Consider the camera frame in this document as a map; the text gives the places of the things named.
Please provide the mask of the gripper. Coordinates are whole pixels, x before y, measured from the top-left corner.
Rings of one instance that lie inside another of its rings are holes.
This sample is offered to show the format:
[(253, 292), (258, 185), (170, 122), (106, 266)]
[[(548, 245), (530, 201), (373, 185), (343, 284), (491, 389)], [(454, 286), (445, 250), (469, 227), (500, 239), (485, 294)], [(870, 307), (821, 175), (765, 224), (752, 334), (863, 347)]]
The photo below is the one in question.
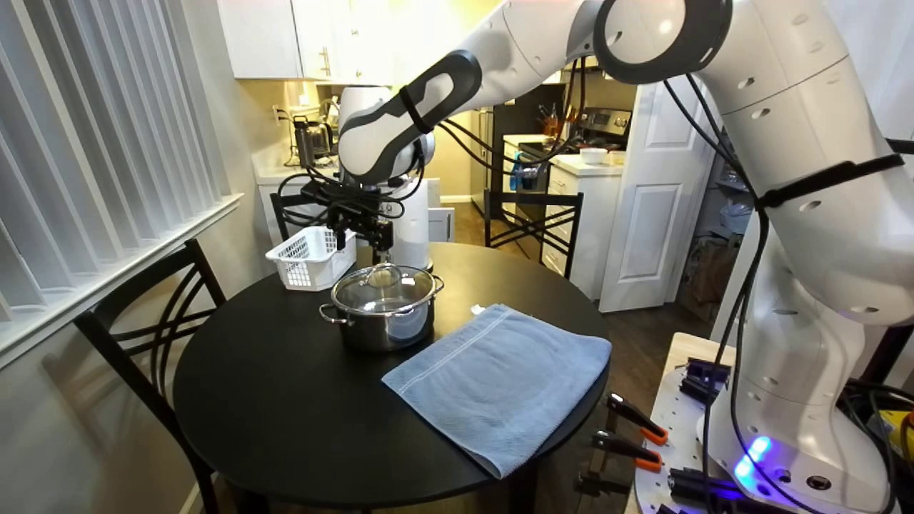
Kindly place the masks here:
[(382, 217), (378, 209), (356, 203), (334, 203), (330, 205), (330, 231), (336, 240), (336, 250), (345, 251), (347, 231), (360, 238), (369, 238), (373, 249), (373, 263), (391, 260), (394, 244), (394, 228), (388, 218)]

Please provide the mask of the glass pot lid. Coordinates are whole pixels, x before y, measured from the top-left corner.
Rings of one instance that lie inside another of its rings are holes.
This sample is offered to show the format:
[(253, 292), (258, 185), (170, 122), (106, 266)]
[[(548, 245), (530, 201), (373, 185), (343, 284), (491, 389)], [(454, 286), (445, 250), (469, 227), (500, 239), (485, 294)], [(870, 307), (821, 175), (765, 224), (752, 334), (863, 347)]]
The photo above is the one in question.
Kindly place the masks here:
[(331, 301), (347, 313), (394, 316), (414, 311), (443, 289), (443, 279), (425, 269), (380, 263), (346, 274), (331, 289)]

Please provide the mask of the silver pot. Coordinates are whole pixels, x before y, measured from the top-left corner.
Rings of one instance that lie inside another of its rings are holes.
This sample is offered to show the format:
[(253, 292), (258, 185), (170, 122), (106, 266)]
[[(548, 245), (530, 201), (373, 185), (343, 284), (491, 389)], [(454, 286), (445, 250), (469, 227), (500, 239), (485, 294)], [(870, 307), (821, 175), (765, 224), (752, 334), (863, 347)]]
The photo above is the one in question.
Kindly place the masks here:
[(424, 303), (410, 313), (394, 316), (365, 316), (337, 308), (332, 298), (320, 306), (318, 313), (325, 322), (339, 327), (342, 341), (360, 351), (384, 353), (408, 348), (430, 338), (435, 321), (435, 300)]

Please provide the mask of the white paper towel roll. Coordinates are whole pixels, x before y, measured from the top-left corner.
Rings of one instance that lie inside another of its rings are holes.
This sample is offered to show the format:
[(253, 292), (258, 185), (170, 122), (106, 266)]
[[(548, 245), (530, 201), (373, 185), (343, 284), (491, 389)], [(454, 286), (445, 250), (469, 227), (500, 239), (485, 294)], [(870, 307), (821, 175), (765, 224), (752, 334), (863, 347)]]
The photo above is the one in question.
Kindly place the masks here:
[(419, 178), (408, 183), (411, 195), (401, 201), (403, 214), (393, 221), (391, 261), (397, 266), (428, 268), (431, 263), (428, 184)]

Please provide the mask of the white plastic basket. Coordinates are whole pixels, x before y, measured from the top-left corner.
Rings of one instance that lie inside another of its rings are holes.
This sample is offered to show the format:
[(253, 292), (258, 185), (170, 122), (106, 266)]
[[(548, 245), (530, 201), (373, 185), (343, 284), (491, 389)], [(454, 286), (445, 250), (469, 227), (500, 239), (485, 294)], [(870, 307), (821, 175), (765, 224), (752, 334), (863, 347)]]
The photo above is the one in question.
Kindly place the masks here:
[(306, 227), (272, 248), (265, 257), (276, 266), (286, 289), (324, 291), (355, 264), (355, 237), (352, 231), (346, 231), (345, 247), (339, 248), (336, 232), (323, 226)]

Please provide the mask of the black wooden chair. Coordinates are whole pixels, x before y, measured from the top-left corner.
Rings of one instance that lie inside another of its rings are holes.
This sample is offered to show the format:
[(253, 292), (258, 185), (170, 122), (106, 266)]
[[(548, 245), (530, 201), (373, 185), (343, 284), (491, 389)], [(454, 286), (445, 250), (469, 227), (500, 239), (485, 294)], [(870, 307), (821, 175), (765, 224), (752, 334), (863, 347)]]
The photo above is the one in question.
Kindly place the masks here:
[(301, 194), (283, 196), (274, 192), (270, 202), (280, 243), (304, 228), (324, 226), (328, 221), (328, 208)]
[[(582, 192), (576, 195), (523, 194), (494, 192), (487, 188), (484, 189), (483, 198), (486, 202), (483, 237), (487, 248), (500, 248), (522, 238), (532, 238), (541, 247), (552, 248), (565, 257), (562, 276), (571, 280), (585, 198)], [(525, 218), (516, 212), (507, 211), (506, 203), (515, 205), (516, 211), (522, 207), (551, 207), (555, 211), (535, 218)]]
[[(151, 289), (182, 274), (164, 309), (149, 326), (114, 332), (114, 323)], [(226, 302), (200, 243), (187, 240), (116, 287), (74, 320), (76, 328), (170, 433), (191, 465), (204, 514), (220, 514), (214, 471), (194, 451), (169, 403), (166, 375), (174, 342), (192, 336)]]

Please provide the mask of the white kitchen counter cabinet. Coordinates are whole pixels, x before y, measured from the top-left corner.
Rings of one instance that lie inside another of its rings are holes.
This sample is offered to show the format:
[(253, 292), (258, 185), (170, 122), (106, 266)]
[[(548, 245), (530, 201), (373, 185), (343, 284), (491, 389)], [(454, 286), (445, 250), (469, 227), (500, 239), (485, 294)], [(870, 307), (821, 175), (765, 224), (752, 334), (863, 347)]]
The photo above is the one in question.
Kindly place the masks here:
[[(278, 186), (287, 176), (301, 173), (298, 167), (266, 167), (255, 172), (258, 191), (264, 207), (268, 234), (271, 244), (277, 246), (283, 241), (283, 234), (278, 229), (278, 221), (272, 208), (270, 195), (278, 192)], [(455, 241), (455, 208), (441, 205), (440, 179), (426, 178), (428, 184), (428, 221), (430, 221), (430, 240), (434, 243), (453, 243)]]

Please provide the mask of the white upper cabinets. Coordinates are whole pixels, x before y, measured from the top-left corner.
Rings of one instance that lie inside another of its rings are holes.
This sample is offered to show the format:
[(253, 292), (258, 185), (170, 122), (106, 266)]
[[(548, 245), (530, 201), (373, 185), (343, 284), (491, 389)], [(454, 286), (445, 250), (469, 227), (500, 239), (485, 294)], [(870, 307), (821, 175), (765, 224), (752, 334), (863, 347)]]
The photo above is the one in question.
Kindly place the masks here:
[(389, 0), (216, 0), (236, 79), (395, 82)]

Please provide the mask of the white base cabinet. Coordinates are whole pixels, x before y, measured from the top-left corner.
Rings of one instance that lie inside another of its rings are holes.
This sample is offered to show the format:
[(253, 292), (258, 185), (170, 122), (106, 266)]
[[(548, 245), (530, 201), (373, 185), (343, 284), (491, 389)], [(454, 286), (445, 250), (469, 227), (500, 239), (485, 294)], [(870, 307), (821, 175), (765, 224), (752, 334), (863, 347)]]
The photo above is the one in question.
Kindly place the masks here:
[(588, 165), (579, 155), (559, 155), (551, 163), (548, 194), (583, 194), (569, 280), (597, 301), (603, 290), (624, 167)]

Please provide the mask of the black stove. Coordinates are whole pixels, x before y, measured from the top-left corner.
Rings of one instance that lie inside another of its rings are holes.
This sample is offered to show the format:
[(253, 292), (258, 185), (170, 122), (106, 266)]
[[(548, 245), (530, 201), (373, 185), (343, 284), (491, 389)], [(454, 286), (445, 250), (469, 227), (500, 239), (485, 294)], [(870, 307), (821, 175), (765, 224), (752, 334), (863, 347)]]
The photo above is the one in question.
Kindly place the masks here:
[(585, 107), (578, 123), (571, 126), (568, 138), (558, 142), (520, 143), (519, 159), (535, 161), (546, 156), (578, 155), (584, 148), (604, 148), (608, 152), (625, 151), (629, 141), (632, 111), (603, 107)]

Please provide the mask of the white vertical blinds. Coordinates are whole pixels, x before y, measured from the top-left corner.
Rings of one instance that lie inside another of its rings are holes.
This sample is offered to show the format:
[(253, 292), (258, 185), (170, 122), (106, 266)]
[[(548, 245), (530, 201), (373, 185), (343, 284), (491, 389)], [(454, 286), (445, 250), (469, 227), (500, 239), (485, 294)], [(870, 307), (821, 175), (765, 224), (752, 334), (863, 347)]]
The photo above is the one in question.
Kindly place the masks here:
[(0, 0), (0, 326), (231, 192), (180, 0)]

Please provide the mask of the white panel door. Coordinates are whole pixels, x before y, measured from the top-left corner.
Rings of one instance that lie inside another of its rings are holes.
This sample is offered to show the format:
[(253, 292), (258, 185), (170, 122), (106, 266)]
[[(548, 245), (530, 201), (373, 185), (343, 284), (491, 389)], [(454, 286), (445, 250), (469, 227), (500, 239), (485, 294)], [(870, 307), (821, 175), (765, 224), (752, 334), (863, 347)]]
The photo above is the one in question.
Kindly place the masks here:
[(685, 78), (638, 88), (601, 312), (676, 298), (715, 158), (709, 136), (708, 117)]

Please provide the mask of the black and orange clamp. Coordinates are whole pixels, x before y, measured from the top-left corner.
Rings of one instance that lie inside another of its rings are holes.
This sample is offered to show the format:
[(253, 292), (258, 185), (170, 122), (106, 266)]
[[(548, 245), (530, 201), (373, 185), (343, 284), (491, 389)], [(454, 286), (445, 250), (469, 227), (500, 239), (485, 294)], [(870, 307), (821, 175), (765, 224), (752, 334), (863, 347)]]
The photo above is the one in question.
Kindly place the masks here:
[(617, 393), (609, 393), (605, 403), (610, 412), (639, 427), (642, 435), (654, 445), (666, 445), (669, 436), (668, 430), (654, 423), (647, 414), (639, 410), (629, 400), (623, 399)]
[(663, 467), (660, 453), (636, 445), (630, 440), (607, 430), (597, 430), (591, 436), (591, 446), (604, 453), (613, 453), (624, 458), (633, 459), (636, 467), (659, 474)]

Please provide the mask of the brown paper bag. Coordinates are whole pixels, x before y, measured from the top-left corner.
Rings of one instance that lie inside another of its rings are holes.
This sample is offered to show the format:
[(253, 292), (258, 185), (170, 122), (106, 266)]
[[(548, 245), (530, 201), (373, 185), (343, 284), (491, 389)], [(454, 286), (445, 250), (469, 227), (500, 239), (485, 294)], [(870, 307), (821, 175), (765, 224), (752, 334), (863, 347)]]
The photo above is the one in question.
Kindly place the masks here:
[(676, 303), (712, 324), (717, 318), (729, 276), (740, 253), (741, 237), (694, 238), (686, 259)]

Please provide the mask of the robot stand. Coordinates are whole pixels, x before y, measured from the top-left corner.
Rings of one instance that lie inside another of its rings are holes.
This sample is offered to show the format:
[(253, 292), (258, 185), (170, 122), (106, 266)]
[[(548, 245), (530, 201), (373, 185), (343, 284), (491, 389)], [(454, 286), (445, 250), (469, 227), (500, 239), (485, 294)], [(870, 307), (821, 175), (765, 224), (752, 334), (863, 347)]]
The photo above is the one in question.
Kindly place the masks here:
[(739, 510), (760, 514), (880, 514), (891, 504), (888, 477), (878, 446), (864, 430), (837, 409), (839, 386), (830, 377), (806, 388), (796, 368), (740, 372), (738, 407), (722, 390), (713, 406), (717, 420), (708, 422), (705, 404), (680, 393), (689, 357), (731, 365), (734, 347), (689, 334), (673, 336), (666, 373), (654, 401), (651, 419), (668, 430), (666, 445), (645, 447), (660, 453), (659, 474), (638, 469), (633, 483), (637, 514), (685, 511), (706, 514), (705, 502), (675, 500), (670, 495), (670, 468), (692, 468), (705, 476), (732, 480), (745, 500)]

